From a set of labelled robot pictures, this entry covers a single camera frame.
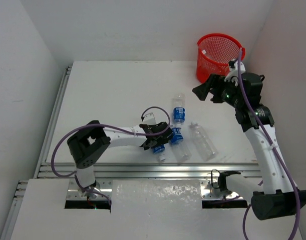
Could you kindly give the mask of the blue label bottle Chinese text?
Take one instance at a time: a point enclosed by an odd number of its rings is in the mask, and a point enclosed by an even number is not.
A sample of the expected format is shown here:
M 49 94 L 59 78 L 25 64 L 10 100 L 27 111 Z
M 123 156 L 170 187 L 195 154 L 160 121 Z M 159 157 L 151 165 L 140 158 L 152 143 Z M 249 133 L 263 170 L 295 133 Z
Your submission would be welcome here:
M 175 155 L 176 160 L 180 163 L 185 162 L 191 158 L 191 152 L 184 141 L 181 133 L 181 128 L 170 126 L 172 130 L 172 139 L 170 140 L 171 149 Z

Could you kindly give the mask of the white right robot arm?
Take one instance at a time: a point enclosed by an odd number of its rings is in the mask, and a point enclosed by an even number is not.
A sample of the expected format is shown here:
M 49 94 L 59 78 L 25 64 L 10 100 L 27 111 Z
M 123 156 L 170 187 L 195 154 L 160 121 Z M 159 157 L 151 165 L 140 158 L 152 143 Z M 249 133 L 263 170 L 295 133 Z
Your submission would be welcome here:
M 274 120 L 269 108 L 260 102 L 265 77 L 246 72 L 241 78 L 242 84 L 238 84 L 237 77 L 226 81 L 222 75 L 211 74 L 205 83 L 192 90 L 201 101 L 212 94 L 213 103 L 227 103 L 235 109 L 235 118 L 253 148 L 262 174 L 262 190 L 235 171 L 220 173 L 219 188 L 221 191 L 239 188 L 259 220 L 295 215 L 306 205 L 306 190 L 291 184 L 282 167 L 284 160 L 275 155 L 280 150 Z

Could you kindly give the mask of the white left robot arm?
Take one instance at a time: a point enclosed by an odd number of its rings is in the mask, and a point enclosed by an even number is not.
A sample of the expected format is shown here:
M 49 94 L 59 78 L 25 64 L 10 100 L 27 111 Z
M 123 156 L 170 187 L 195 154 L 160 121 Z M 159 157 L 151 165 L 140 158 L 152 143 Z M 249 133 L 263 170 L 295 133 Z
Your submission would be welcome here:
M 173 132 L 168 123 L 148 125 L 141 123 L 132 127 L 114 127 L 94 120 L 78 128 L 67 140 L 70 153 L 75 161 L 76 178 L 83 192 L 95 187 L 93 165 L 108 148 L 136 146 L 143 150 L 168 143 Z

